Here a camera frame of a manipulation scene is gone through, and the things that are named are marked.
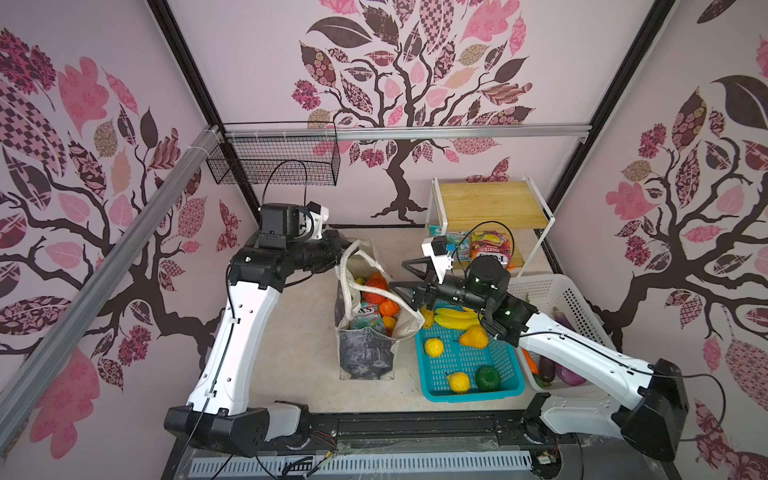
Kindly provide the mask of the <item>teal striped candy bag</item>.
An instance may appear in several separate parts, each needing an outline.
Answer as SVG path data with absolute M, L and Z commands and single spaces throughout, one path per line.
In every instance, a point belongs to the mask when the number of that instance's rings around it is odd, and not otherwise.
M 386 334 L 385 326 L 382 323 L 382 316 L 379 314 L 378 305 L 364 302 L 360 306 L 359 311 L 350 321 L 349 329 L 363 330 L 366 328 L 381 334 Z

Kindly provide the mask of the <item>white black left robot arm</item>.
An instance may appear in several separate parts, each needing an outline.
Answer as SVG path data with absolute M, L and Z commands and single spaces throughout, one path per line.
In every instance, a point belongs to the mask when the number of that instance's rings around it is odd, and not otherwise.
M 232 257 L 227 303 L 206 366 L 183 406 L 168 410 L 165 429 L 196 449 L 254 457 L 275 439 L 298 435 L 307 407 L 279 401 L 249 405 L 250 382 L 269 317 L 289 277 L 338 266 L 349 243 L 324 228 L 326 207 L 270 203 L 259 230 Z

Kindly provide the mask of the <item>yellow pear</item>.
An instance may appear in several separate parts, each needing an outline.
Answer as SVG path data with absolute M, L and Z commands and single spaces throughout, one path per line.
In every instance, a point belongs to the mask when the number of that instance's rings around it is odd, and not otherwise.
M 458 342 L 464 347 L 483 350 L 488 347 L 490 339 L 481 325 L 472 325 L 459 337 Z

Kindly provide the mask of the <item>yellow orange apple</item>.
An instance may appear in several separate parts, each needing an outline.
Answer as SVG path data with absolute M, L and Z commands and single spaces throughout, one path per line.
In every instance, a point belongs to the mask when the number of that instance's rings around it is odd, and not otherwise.
M 382 317 L 382 323 L 385 326 L 386 333 L 391 336 L 394 332 L 394 329 L 397 325 L 397 319 L 395 317 L 391 316 L 383 316 Z

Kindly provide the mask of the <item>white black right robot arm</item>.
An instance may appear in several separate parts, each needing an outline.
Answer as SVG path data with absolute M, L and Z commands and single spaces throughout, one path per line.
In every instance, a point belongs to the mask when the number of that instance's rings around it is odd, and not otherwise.
M 418 270 L 420 262 L 426 270 Z M 476 259 L 463 276 L 438 276 L 428 257 L 403 266 L 415 280 L 393 282 L 390 288 L 409 307 L 418 310 L 438 301 L 466 307 L 489 336 L 544 356 L 603 392 L 601 399 L 537 395 L 528 408 L 536 417 L 525 422 L 531 435 L 549 430 L 608 436 L 652 459 L 675 459 L 689 412 L 676 364 L 632 358 L 558 323 L 532 295 L 516 292 L 522 279 L 494 259 Z

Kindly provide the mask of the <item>cream canvas grocery bag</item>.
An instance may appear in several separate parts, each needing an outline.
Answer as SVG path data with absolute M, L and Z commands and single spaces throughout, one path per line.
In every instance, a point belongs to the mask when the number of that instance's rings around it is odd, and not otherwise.
M 368 241 L 354 240 L 344 251 L 334 273 L 338 280 L 334 322 L 340 378 L 393 380 L 398 346 L 421 330 L 424 316 L 385 288 L 357 282 L 359 278 L 369 280 L 371 277 L 391 280 L 377 259 L 375 246 Z M 398 307 L 392 327 L 386 326 L 379 306 L 366 300 L 367 295 L 379 296 Z

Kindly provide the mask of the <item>red tomato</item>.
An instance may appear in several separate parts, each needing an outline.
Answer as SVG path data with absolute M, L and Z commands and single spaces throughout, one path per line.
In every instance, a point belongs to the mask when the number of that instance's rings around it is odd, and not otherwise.
M 364 286 L 371 287 L 371 288 L 377 288 L 379 290 L 388 291 L 389 290 L 389 284 L 387 280 L 383 277 L 383 275 L 379 272 L 374 273 L 371 275 L 366 282 L 364 283 Z M 384 301 L 387 300 L 387 298 L 383 295 L 367 292 L 365 291 L 363 293 L 363 299 L 365 302 L 374 304 L 374 305 L 380 305 Z

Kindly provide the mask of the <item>orange tangerine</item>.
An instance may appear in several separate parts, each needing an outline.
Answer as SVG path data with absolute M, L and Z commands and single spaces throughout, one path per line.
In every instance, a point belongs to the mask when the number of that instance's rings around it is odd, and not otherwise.
M 382 303 L 379 304 L 378 310 L 382 317 L 396 318 L 400 312 L 400 306 L 398 303 L 391 299 L 385 299 Z

